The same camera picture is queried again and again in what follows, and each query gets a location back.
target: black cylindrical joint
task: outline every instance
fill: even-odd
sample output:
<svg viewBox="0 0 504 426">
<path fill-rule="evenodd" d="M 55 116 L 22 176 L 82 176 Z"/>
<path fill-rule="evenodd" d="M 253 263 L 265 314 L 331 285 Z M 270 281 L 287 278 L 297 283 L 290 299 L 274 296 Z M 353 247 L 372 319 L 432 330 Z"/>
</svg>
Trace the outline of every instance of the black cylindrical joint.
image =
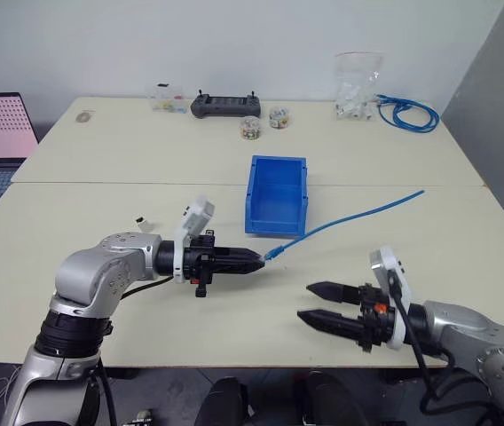
<svg viewBox="0 0 504 426">
<path fill-rule="evenodd" d="M 425 342 L 429 338 L 428 317 L 426 310 L 420 304 L 410 304 L 408 309 L 408 319 L 412 325 L 413 333 L 420 343 Z M 410 343 L 409 335 L 406 331 L 404 343 Z"/>
<path fill-rule="evenodd" d="M 35 349 L 57 358 L 95 355 L 105 335 L 112 332 L 110 319 L 72 317 L 49 311 L 35 340 Z"/>
<path fill-rule="evenodd" d="M 162 277 L 173 275 L 173 241 L 165 240 L 160 243 L 154 260 L 154 269 Z"/>
</svg>

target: floor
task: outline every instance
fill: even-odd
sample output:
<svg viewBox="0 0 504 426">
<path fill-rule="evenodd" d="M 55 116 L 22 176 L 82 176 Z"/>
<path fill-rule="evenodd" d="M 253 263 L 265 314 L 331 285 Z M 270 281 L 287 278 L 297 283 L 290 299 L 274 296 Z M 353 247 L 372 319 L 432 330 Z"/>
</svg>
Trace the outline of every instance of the floor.
<svg viewBox="0 0 504 426">
<path fill-rule="evenodd" d="M 13 367 L 0 364 L 0 377 Z M 421 380 L 385 384 L 380 371 L 369 368 L 320 369 L 337 377 L 363 407 L 372 425 L 384 421 L 406 421 L 411 426 L 473 425 L 483 409 L 426 417 L 418 404 L 424 391 Z M 118 424 L 151 408 L 157 419 L 154 426 L 193 425 L 202 400 L 219 378 L 236 376 L 248 386 L 250 405 L 255 411 L 253 426 L 294 425 L 292 400 L 294 377 L 310 369 L 301 368 L 148 368 L 133 380 L 110 379 Z M 486 398 L 483 386 L 466 385 L 447 398 L 447 403 L 466 398 Z M 4 402 L 0 401 L 0 419 Z M 102 399 L 97 426 L 108 425 L 106 401 Z"/>
</svg>

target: black cable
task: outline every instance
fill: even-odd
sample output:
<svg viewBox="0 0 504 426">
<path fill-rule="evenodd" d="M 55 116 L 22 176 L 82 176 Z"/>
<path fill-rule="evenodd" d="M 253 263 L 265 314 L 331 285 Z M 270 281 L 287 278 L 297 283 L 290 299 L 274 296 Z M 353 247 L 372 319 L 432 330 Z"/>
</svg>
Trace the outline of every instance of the black cable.
<svg viewBox="0 0 504 426">
<path fill-rule="evenodd" d="M 166 282 L 171 281 L 171 280 L 173 280 L 173 276 L 167 277 L 163 280 L 159 280 L 156 282 L 150 282 L 149 284 L 145 284 L 144 286 L 140 286 L 138 288 L 134 288 L 133 290 L 130 290 L 130 291 L 127 291 L 126 293 L 124 293 L 122 295 L 121 300 L 125 299 L 128 296 L 136 294 L 138 291 L 146 290 L 146 289 L 152 288 L 152 287 L 157 287 L 157 286 L 160 286 L 161 284 L 165 284 Z"/>
<path fill-rule="evenodd" d="M 110 389 L 110 383 L 108 382 L 108 376 L 106 375 L 106 370 L 102 364 L 102 359 L 98 360 L 97 370 L 98 377 L 100 377 L 102 387 L 104 388 L 104 397 L 106 398 L 106 405 L 108 406 L 110 426 L 118 426 L 118 422 L 116 421 L 116 408 L 114 407 L 114 399 L 112 398 L 112 390 Z"/>
<path fill-rule="evenodd" d="M 479 417 L 479 419 L 475 423 L 475 426 L 483 426 L 483 424 L 487 420 L 491 420 L 492 423 L 492 410 L 490 408 L 487 409 L 481 417 Z"/>
<path fill-rule="evenodd" d="M 463 377 L 461 379 L 455 380 L 451 383 L 449 383 L 441 394 L 438 396 L 437 400 L 443 399 L 449 392 L 455 390 L 459 386 L 462 386 L 463 384 L 467 383 L 482 383 L 475 377 Z M 424 413 L 425 415 L 439 415 L 439 414 L 448 414 L 448 413 L 453 413 L 454 411 L 458 410 L 464 410 L 466 408 L 473 408 L 476 406 L 484 406 L 486 408 L 490 408 L 492 406 L 491 403 L 486 402 L 486 401 L 480 401 L 480 400 L 475 400 L 475 401 L 467 401 L 467 402 L 460 402 L 459 404 L 453 404 L 450 406 L 441 406 L 438 408 L 433 408 L 429 409 L 428 408 L 428 403 L 431 401 L 431 396 L 428 395 L 427 393 L 423 395 L 420 401 L 420 411 Z"/>
<path fill-rule="evenodd" d="M 487 408 L 490 408 L 492 404 L 485 402 L 485 401 L 467 401 L 463 402 L 460 404 L 454 404 L 451 406 L 442 406 L 439 408 L 434 408 L 434 409 L 428 409 L 428 403 L 434 399 L 435 401 L 439 401 L 443 399 L 450 391 L 453 391 L 455 388 L 462 386 L 463 384 L 466 383 L 482 383 L 475 377 L 465 377 L 459 380 L 455 380 L 451 383 L 449 383 L 447 386 L 444 387 L 444 389 L 438 394 L 437 391 L 439 388 L 441 388 L 441 385 L 443 382 L 445 382 L 449 376 L 451 375 L 451 372 L 453 371 L 455 367 L 455 357 L 452 355 L 451 352 L 447 350 L 442 350 L 442 353 L 447 357 L 447 367 L 445 367 L 444 371 L 440 374 L 440 376 L 437 378 L 436 383 L 434 384 L 431 381 L 431 376 L 429 375 L 429 370 L 426 367 L 425 360 L 423 358 L 423 353 L 421 351 L 420 343 L 418 342 L 418 339 L 415 336 L 415 333 L 413 332 L 412 324 L 410 323 L 410 320 L 408 318 L 408 314 L 406 312 L 406 308 L 404 305 L 402 305 L 402 290 L 399 286 L 398 283 L 398 277 L 396 277 L 395 273 L 389 273 L 389 285 L 390 285 L 390 294 L 392 295 L 392 298 L 394 299 L 394 303 L 396 304 L 396 307 L 398 308 L 398 311 L 400 312 L 400 315 L 402 317 L 402 320 L 404 321 L 404 324 L 406 325 L 406 332 L 408 334 L 408 337 L 410 339 L 410 344 L 412 345 L 413 349 L 413 354 L 416 358 L 416 361 L 418 362 L 418 367 L 421 371 L 421 375 L 423 376 L 423 381 L 425 382 L 426 385 L 426 392 L 424 393 L 423 397 L 421 398 L 420 402 L 420 410 L 422 413 L 425 415 L 438 415 L 438 414 L 447 414 L 447 413 L 452 413 L 457 410 L 462 410 L 466 408 L 472 408 L 476 406 L 485 406 Z"/>
<path fill-rule="evenodd" d="M 431 382 L 431 376 L 429 375 L 429 370 L 426 367 L 426 361 L 423 358 L 423 353 L 421 352 L 420 344 L 415 336 L 415 333 L 413 332 L 412 325 L 410 324 L 410 320 L 408 319 L 406 308 L 404 308 L 404 305 L 402 305 L 401 291 L 400 292 L 391 291 L 390 293 L 392 294 L 394 303 L 396 304 L 396 307 L 398 308 L 398 311 L 402 316 L 402 320 L 406 325 L 406 332 L 410 338 L 410 344 L 412 345 L 413 355 L 415 356 L 415 359 L 418 362 L 418 368 L 420 369 L 423 381 L 426 384 L 427 394 L 431 395 L 432 397 L 436 397 L 437 396 L 436 390 L 434 388 L 433 383 Z"/>
</svg>

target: clear plastic bag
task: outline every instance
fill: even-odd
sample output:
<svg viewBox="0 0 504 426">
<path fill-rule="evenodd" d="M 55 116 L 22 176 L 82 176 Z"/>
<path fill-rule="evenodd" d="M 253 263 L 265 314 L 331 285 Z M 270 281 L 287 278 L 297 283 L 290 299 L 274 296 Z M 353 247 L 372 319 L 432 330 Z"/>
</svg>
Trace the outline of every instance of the clear plastic bag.
<svg viewBox="0 0 504 426">
<path fill-rule="evenodd" d="M 381 65 L 380 53 L 352 51 L 336 56 L 338 118 L 370 120 L 373 117 L 371 101 Z"/>
<path fill-rule="evenodd" d="M 154 111 L 181 114 L 187 112 L 187 100 L 183 96 L 181 86 L 172 86 L 168 83 L 146 86 L 146 96 Z"/>
</svg>

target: white table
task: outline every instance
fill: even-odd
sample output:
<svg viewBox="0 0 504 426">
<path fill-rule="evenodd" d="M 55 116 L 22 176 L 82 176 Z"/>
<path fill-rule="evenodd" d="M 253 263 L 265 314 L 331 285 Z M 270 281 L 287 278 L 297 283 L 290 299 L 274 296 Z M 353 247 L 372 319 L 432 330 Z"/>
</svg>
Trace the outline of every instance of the white table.
<svg viewBox="0 0 504 426">
<path fill-rule="evenodd" d="M 273 105 L 287 129 L 269 127 Z M 482 185 L 444 124 L 429 134 L 337 120 L 332 102 L 263 102 L 263 135 L 240 137 L 238 118 L 154 112 L 146 99 L 78 98 L 14 182 L 245 185 L 252 155 L 307 158 L 311 185 Z M 88 110 L 92 118 L 77 122 Z M 407 113 L 423 120 L 419 111 Z"/>
<path fill-rule="evenodd" d="M 365 354 L 313 330 L 295 312 L 357 309 L 318 299 L 317 280 L 376 285 L 368 254 L 390 244 L 404 262 L 414 301 L 467 305 L 504 324 L 504 212 L 484 187 L 426 188 L 381 214 L 338 225 L 246 276 L 216 276 L 206 299 L 168 283 L 121 303 L 102 346 L 110 366 L 413 367 L 409 348 Z M 415 187 L 311 186 L 307 229 L 393 201 Z M 110 233 L 157 223 L 170 239 L 183 208 L 205 193 L 217 245 L 264 253 L 281 243 L 244 234 L 244 185 L 14 184 L 0 200 L 0 361 L 21 362 L 34 341 L 70 253 Z"/>
</svg>

